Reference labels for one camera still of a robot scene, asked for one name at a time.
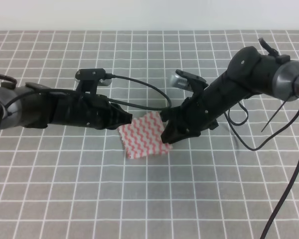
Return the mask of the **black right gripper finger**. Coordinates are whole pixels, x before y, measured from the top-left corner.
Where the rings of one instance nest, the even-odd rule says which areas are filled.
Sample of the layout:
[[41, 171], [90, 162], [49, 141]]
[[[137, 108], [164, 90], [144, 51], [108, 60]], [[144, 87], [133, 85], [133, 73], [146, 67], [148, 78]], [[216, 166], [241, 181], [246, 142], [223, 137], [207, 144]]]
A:
[[173, 144], [185, 139], [189, 130], [183, 125], [178, 124], [175, 120], [169, 120], [165, 130], [161, 134], [163, 143]]

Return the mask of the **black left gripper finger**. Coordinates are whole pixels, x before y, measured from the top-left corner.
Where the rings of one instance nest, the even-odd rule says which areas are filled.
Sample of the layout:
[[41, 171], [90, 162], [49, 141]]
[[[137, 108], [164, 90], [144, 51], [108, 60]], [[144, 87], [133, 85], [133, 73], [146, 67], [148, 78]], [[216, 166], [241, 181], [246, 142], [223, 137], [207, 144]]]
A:
[[123, 110], [122, 107], [118, 104], [114, 104], [115, 108], [115, 123], [114, 123], [114, 129], [117, 129], [118, 127], [126, 124], [130, 124], [133, 119], [133, 115], [128, 113], [127, 111]]

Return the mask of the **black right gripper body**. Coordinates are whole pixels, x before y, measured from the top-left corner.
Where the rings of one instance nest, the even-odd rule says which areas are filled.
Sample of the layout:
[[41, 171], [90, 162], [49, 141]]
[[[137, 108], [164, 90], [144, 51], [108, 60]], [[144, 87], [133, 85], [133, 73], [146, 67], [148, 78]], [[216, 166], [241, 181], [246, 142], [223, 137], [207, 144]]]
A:
[[184, 101], [180, 106], [168, 108], [160, 112], [163, 122], [175, 120], [189, 130], [185, 138], [199, 137], [201, 132], [207, 129], [214, 130], [219, 126], [217, 118], [213, 118], [199, 101]]

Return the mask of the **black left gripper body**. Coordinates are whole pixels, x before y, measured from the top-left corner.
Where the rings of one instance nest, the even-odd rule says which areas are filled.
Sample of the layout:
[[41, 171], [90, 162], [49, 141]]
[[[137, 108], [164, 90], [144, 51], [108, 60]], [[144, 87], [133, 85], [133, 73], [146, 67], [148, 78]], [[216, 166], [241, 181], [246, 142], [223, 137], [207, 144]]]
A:
[[60, 96], [50, 116], [50, 124], [114, 129], [114, 104], [101, 96]]

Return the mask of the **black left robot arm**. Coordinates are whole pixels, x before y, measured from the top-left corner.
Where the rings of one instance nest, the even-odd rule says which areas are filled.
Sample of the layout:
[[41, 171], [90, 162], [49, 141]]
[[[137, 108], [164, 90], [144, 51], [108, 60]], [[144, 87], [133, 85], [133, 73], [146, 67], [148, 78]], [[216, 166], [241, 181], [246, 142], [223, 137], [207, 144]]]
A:
[[104, 69], [81, 69], [75, 90], [53, 89], [29, 82], [18, 87], [13, 77], [0, 74], [0, 129], [47, 128], [50, 124], [110, 129], [130, 124], [132, 114], [104, 95], [114, 76]]

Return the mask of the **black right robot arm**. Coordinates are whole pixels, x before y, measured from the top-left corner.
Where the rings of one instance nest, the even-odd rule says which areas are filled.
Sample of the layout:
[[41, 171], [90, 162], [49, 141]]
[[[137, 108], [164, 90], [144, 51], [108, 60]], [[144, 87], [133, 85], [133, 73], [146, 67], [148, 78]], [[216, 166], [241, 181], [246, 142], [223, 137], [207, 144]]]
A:
[[164, 143], [198, 137], [204, 130], [215, 129], [218, 117], [254, 95], [265, 94], [284, 102], [299, 99], [299, 61], [280, 55], [262, 38], [259, 42], [267, 55], [260, 54], [253, 46], [242, 48], [227, 70], [211, 84], [200, 76], [175, 71], [172, 86], [193, 95], [180, 106], [160, 113], [161, 120], [167, 123], [161, 135]]

